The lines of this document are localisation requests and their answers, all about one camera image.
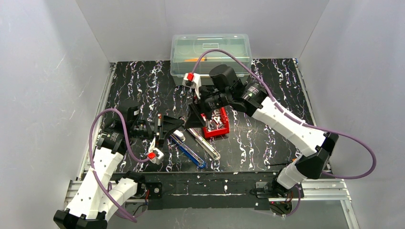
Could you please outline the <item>red plastic bin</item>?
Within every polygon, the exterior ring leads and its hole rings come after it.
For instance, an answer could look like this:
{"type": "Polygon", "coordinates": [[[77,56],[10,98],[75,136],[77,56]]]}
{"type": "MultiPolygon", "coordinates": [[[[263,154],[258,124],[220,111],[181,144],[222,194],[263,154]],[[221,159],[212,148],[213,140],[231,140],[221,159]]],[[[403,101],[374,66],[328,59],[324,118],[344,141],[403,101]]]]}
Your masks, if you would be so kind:
{"type": "Polygon", "coordinates": [[[214,110],[211,120],[208,120],[204,114],[201,116],[206,122],[205,127],[202,127],[205,138],[215,138],[230,133],[229,118],[224,107],[214,110]]]}

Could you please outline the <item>black silver stapler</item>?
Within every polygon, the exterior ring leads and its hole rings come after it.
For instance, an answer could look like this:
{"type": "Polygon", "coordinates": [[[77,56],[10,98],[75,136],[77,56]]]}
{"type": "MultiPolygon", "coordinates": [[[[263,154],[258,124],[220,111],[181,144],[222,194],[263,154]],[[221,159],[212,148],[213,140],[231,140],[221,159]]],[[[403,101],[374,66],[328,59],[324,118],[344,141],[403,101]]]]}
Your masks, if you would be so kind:
{"type": "Polygon", "coordinates": [[[187,129],[187,131],[195,138],[197,143],[203,147],[208,155],[215,161],[219,161],[221,156],[218,151],[206,141],[196,130],[193,128],[187,129]]]}

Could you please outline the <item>blue stapler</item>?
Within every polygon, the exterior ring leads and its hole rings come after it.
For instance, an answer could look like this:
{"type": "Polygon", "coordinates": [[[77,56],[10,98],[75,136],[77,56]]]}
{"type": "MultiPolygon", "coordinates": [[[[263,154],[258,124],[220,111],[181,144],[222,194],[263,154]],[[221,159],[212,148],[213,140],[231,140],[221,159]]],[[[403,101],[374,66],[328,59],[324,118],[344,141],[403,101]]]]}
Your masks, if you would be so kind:
{"type": "Polygon", "coordinates": [[[185,144],[185,136],[171,134],[170,138],[176,143],[179,149],[198,167],[205,168],[206,161],[198,156],[192,149],[185,144]]]}

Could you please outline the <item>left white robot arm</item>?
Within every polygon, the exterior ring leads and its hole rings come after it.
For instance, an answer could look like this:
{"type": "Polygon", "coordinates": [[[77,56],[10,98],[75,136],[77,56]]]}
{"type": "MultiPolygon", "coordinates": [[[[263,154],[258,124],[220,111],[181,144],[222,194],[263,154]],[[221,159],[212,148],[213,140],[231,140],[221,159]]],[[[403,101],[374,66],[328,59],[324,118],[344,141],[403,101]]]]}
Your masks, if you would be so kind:
{"type": "Polygon", "coordinates": [[[133,139],[148,140],[147,156],[142,162],[160,164],[166,139],[183,125],[183,121],[158,114],[153,122],[139,119],[139,107],[135,101],[108,108],[112,119],[93,141],[94,130],[89,133],[90,167],[77,193],[65,209],[56,211],[53,220],[61,229],[105,229],[111,217],[120,215],[137,222],[138,214],[128,212],[124,204],[132,197],[144,199],[148,206],[149,189],[145,177],[137,172],[127,172],[115,186],[110,183],[118,164],[125,155],[134,156],[133,139]]]}

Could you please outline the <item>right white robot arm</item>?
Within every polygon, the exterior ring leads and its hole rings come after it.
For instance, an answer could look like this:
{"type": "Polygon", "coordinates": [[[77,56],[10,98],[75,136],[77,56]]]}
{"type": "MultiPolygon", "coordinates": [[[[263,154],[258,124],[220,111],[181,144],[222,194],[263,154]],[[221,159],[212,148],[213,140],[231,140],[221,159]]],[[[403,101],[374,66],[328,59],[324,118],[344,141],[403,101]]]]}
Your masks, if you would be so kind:
{"type": "Polygon", "coordinates": [[[225,64],[214,67],[209,76],[214,87],[201,85],[197,73],[186,73],[182,84],[194,89],[185,128],[207,126],[214,110],[230,106],[281,134],[301,155],[278,172],[271,190],[287,191],[306,179],[318,179],[338,140],[337,134],[306,127],[306,123],[286,110],[257,83],[243,83],[233,68],[225,64]]]}

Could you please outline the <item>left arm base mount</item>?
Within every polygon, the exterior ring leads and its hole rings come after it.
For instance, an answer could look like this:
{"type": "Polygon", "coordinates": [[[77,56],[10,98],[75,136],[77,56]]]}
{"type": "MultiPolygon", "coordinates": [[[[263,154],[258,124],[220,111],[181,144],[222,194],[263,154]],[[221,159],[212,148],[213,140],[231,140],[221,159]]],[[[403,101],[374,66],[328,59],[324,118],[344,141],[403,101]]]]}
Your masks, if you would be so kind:
{"type": "Polygon", "coordinates": [[[137,192],[130,199],[161,199],[163,185],[160,182],[139,183],[137,192]]]}

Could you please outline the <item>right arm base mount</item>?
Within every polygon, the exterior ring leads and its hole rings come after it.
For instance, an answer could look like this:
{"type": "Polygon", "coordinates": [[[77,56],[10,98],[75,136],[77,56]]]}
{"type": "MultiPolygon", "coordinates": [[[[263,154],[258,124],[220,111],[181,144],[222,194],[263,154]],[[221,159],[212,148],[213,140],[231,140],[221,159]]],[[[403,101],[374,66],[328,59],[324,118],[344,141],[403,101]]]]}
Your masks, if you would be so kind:
{"type": "Polygon", "coordinates": [[[293,198],[304,197],[301,184],[297,184],[290,189],[284,188],[275,180],[257,181],[253,189],[249,191],[250,195],[257,198],[280,198],[282,202],[291,202],[293,198]]]}

